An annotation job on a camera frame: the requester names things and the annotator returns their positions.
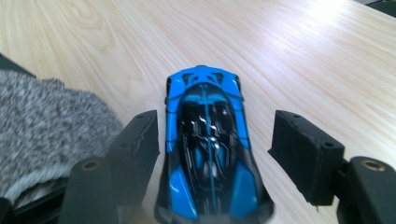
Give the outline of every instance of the gray fuzzy cloth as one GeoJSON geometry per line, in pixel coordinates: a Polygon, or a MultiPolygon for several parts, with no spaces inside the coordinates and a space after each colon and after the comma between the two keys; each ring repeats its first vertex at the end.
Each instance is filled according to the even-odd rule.
{"type": "Polygon", "coordinates": [[[15,202],[36,184],[67,177],[78,161],[105,156],[121,128],[93,93],[0,71],[0,196],[15,202]]]}

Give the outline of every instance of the gray towel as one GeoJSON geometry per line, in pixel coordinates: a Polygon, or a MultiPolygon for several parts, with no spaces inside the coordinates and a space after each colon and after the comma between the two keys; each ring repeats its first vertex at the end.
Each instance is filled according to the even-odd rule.
{"type": "Polygon", "coordinates": [[[0,196],[15,202],[38,183],[67,177],[78,161],[105,156],[121,128],[93,93],[0,71],[0,196]]]}

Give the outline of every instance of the blue toy car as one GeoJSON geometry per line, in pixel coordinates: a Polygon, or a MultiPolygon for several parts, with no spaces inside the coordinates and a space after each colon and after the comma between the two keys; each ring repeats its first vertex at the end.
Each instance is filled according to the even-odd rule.
{"type": "Polygon", "coordinates": [[[250,149],[239,77],[182,70],[166,83],[161,223],[263,223],[274,212],[250,149]]]}

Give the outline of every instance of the black object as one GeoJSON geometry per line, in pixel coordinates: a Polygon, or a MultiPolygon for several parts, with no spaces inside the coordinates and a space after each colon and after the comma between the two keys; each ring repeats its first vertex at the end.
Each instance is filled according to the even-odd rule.
{"type": "Polygon", "coordinates": [[[366,5],[396,18],[396,1],[377,1],[366,5]]]}
{"type": "Polygon", "coordinates": [[[9,58],[2,55],[1,53],[0,53],[0,69],[1,70],[12,70],[12,71],[24,73],[24,74],[30,75],[32,77],[35,77],[35,75],[28,72],[26,69],[22,68],[21,66],[17,65],[16,63],[12,62],[9,58]]]}
{"type": "Polygon", "coordinates": [[[106,158],[77,163],[66,189],[15,212],[7,199],[0,198],[0,224],[57,223],[58,218],[62,224],[123,222],[142,202],[158,155],[158,120],[153,110],[132,119],[106,158]],[[121,217],[120,211],[127,211],[127,216],[121,217]]]}
{"type": "Polygon", "coordinates": [[[382,161],[343,159],[344,147],[320,128],[286,111],[276,111],[269,153],[313,205],[340,199],[340,223],[396,223],[396,173],[382,161]]]}

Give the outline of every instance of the wooden table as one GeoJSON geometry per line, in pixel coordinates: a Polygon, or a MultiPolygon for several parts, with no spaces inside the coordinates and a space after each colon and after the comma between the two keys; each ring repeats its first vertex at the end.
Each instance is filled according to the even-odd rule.
{"type": "MultiPolygon", "coordinates": [[[[1,1],[0,51],[39,78],[102,97],[126,124],[159,112],[166,77],[197,64],[241,77],[251,145],[276,203],[270,223],[336,223],[269,156],[277,109],[396,167],[396,20],[352,1],[1,1]]],[[[163,154],[140,222],[153,223],[163,154]]]]}

